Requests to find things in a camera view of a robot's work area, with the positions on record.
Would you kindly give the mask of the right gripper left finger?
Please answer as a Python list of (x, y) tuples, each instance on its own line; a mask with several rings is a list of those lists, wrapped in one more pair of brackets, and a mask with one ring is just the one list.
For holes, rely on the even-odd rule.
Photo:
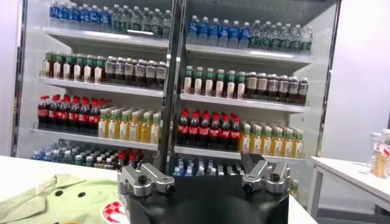
[(118, 172), (118, 194), (132, 194), (135, 197), (148, 197), (152, 190), (172, 196), (175, 194), (175, 180), (150, 163), (143, 163), (139, 171), (132, 166), (123, 166)]

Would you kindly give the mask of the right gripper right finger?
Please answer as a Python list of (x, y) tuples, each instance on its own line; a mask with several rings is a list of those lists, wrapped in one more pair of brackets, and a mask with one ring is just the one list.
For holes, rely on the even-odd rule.
[(290, 190), (291, 168), (286, 162), (269, 162), (260, 155), (241, 152), (245, 174), (242, 187), (246, 194), (265, 189), (271, 194), (283, 194)]

